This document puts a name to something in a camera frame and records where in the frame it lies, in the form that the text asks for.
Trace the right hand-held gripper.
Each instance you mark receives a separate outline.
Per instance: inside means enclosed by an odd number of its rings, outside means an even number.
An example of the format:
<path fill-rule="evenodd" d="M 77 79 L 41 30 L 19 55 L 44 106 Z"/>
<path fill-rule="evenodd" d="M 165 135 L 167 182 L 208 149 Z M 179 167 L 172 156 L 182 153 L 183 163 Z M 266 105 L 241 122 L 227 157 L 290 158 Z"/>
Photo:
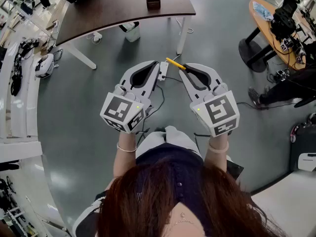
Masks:
<path fill-rule="evenodd" d="M 200 99 L 192 102 L 190 108 L 210 135 L 217 137 L 238 128 L 240 114 L 237 103 L 227 85 L 220 83 L 217 72 L 197 63 L 186 63 L 185 68 L 179 71 L 179 75 L 186 91 L 190 99 Z M 202 86 L 196 84 L 192 75 Z M 215 80 L 219 81 L 219 85 L 208 93 Z"/>

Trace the round light wooden table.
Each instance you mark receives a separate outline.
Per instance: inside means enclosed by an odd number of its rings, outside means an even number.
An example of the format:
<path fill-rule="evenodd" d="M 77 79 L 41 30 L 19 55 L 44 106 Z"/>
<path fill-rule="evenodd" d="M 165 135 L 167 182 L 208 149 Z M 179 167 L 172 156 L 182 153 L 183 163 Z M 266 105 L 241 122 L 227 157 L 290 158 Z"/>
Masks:
<path fill-rule="evenodd" d="M 272 15 L 272 17 L 276 9 L 278 9 L 264 0 L 251 0 L 249 2 L 249 12 L 250 15 L 253 16 L 253 19 L 257 24 L 257 28 L 246 38 L 246 42 L 252 41 L 259 33 L 262 33 L 269 43 L 268 51 L 274 51 L 286 64 L 289 65 L 289 67 L 295 70 L 301 70 L 307 68 L 308 66 L 312 66 L 307 64 L 305 56 L 302 58 L 303 61 L 299 63 L 298 59 L 296 58 L 295 51 L 292 47 L 282 49 L 283 46 L 285 47 L 285 45 L 281 43 L 282 40 L 284 38 L 287 39 L 289 37 L 298 37 L 296 31 L 294 30 L 290 34 L 290 36 L 282 38 L 276 36 L 274 32 L 271 30 L 272 22 L 267 21 L 265 18 L 263 18 L 260 15 L 260 13 L 254 9 L 254 5 L 261 5 L 266 11 L 268 11 Z"/>

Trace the white power adapter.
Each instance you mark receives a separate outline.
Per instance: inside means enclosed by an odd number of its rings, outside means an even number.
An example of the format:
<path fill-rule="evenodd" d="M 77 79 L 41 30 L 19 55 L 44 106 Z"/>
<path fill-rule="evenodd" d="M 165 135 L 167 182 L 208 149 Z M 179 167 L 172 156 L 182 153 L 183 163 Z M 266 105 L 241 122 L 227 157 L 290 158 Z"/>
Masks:
<path fill-rule="evenodd" d="M 102 35 L 98 32 L 93 32 L 91 35 L 87 36 L 88 40 L 91 40 L 93 44 L 99 44 L 102 40 Z"/>

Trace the white waste bin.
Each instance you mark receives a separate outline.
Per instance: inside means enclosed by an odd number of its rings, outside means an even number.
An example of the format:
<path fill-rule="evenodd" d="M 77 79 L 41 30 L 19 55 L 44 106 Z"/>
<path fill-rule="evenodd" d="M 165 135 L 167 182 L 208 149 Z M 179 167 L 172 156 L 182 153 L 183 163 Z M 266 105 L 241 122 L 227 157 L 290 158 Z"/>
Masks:
<path fill-rule="evenodd" d="M 119 28 L 123 30 L 125 38 L 129 42 L 134 42 L 140 38 L 140 27 L 139 22 L 128 22 L 119 25 Z"/>

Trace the black gripper equipment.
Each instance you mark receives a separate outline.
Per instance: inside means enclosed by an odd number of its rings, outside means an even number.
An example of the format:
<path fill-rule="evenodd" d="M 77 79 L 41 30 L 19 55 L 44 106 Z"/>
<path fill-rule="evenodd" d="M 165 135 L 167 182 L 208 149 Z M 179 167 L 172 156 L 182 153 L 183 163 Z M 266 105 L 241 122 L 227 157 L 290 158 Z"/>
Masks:
<path fill-rule="evenodd" d="M 296 23 L 292 17 L 299 3 L 300 0 L 283 0 L 282 6 L 275 10 L 270 29 L 276 40 L 281 42 L 295 32 Z"/>

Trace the white table leg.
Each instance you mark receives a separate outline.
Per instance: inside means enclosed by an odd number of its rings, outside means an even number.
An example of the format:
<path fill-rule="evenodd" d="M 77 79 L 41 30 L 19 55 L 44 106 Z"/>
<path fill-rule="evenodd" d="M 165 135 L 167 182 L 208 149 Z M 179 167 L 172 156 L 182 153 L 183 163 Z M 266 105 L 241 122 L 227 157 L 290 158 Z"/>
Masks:
<path fill-rule="evenodd" d="M 187 34 L 191 34 L 194 31 L 192 28 L 190 28 L 191 19 L 192 19 L 191 16 L 183 17 L 182 23 L 180 23 L 180 21 L 177 18 L 175 18 L 175 19 L 180 27 L 180 33 L 179 33 L 180 39 L 179 39 L 179 42 L 177 45 L 177 50 L 176 50 L 177 55 L 180 55 L 180 54 L 182 54 Z"/>
<path fill-rule="evenodd" d="M 79 59 L 81 62 L 83 62 L 91 69 L 97 69 L 97 65 L 94 62 L 92 62 L 89 58 L 87 58 L 82 52 L 80 52 L 72 43 L 67 42 L 62 44 L 61 46 L 63 49 L 67 50 L 69 53 L 71 53 L 73 56 L 75 56 L 77 59 Z"/>

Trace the person's left forearm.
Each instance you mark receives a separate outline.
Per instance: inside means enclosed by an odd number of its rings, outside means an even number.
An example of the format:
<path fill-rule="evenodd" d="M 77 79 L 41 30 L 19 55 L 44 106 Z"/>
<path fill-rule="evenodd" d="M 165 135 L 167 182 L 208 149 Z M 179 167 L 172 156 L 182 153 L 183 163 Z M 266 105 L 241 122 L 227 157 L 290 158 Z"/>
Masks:
<path fill-rule="evenodd" d="M 123 176 L 129 169 L 135 166 L 136 150 L 135 134 L 120 132 L 113 167 L 114 178 Z"/>

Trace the person's right forearm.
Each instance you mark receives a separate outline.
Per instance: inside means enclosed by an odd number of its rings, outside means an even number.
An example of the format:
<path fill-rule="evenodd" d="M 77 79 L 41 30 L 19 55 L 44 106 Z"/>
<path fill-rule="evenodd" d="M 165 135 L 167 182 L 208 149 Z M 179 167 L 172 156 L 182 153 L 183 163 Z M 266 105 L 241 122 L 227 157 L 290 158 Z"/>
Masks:
<path fill-rule="evenodd" d="M 217 137 L 210 137 L 211 145 L 216 149 L 222 149 L 226 146 L 228 141 L 228 134 L 222 134 Z M 227 171 L 227 152 L 223 154 L 215 154 L 207 149 L 207 153 L 204 159 L 204 165 L 210 168 L 212 165 L 221 169 L 222 171 Z"/>

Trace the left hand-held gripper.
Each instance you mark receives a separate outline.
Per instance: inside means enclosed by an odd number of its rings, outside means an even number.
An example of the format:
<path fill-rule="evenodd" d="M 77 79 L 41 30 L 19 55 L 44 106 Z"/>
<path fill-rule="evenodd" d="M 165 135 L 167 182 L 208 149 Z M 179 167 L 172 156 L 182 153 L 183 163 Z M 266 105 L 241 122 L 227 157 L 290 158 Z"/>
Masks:
<path fill-rule="evenodd" d="M 149 97 L 155 88 L 159 70 L 158 61 L 147 61 L 124 73 L 120 84 L 107 94 L 100 112 L 100 117 L 107 125 L 128 134 L 135 131 L 151 105 Z M 134 88 L 138 95 L 126 88 Z"/>

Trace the white rounded device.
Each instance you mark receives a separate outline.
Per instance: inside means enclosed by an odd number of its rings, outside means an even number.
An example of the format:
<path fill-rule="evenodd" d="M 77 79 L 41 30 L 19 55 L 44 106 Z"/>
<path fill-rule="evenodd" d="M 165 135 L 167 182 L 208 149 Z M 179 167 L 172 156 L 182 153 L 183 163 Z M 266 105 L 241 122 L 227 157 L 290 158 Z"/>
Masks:
<path fill-rule="evenodd" d="M 46 78 L 52 74 L 54 68 L 54 56 L 47 54 L 36 63 L 35 76 L 40 79 Z"/>

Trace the white power strip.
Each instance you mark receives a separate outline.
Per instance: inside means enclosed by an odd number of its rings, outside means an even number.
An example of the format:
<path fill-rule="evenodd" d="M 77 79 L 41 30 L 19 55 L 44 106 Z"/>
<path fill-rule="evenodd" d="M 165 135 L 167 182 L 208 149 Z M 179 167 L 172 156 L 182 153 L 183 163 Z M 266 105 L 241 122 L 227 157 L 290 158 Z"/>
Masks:
<path fill-rule="evenodd" d="M 168 70 L 168 63 L 167 62 L 160 62 L 160 67 L 159 67 L 159 74 L 158 74 L 158 80 L 159 81 L 164 81 L 166 78 Z"/>

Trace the black suitcase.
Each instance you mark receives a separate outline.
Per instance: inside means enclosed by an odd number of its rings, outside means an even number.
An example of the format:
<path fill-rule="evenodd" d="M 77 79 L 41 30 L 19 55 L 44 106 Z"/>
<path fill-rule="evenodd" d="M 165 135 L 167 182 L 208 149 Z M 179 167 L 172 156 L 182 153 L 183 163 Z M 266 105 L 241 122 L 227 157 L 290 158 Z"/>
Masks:
<path fill-rule="evenodd" d="M 316 124 L 300 123 L 293 127 L 289 169 L 316 172 Z"/>

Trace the person's light grey trousers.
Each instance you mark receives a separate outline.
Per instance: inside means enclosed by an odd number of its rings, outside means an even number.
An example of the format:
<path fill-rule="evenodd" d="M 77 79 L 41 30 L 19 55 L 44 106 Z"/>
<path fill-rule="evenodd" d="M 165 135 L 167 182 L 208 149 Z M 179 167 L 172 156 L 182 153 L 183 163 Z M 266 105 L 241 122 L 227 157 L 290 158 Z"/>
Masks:
<path fill-rule="evenodd" d="M 154 131 L 143 140 L 136 150 L 136 159 L 148 152 L 150 149 L 167 143 L 190 150 L 201 157 L 196 143 L 193 142 L 184 132 L 169 125 L 165 128 L 165 131 Z"/>

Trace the black round table base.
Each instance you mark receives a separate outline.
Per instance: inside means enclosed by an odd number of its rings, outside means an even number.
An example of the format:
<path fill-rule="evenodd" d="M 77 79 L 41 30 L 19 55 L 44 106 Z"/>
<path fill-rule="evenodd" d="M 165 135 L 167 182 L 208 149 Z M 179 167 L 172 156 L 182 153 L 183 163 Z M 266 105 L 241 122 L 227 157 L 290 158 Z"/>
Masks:
<path fill-rule="evenodd" d="M 238 44 L 239 54 L 247 67 L 257 73 L 265 71 L 268 60 L 276 56 L 276 52 L 268 44 L 261 48 L 253 39 L 260 33 L 257 27 L 247 38 L 242 39 Z"/>

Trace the pale pink bangle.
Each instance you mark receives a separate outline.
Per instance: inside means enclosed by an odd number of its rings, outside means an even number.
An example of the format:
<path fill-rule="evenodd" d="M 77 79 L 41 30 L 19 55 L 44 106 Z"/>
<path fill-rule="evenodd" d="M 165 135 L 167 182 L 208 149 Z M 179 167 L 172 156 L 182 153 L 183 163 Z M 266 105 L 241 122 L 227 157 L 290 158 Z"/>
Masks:
<path fill-rule="evenodd" d="M 226 153 L 229 149 L 230 145 L 229 142 L 227 141 L 226 146 L 222 149 L 216 149 L 211 145 L 211 141 L 208 141 L 208 150 L 215 153 L 215 154 L 223 154 Z"/>

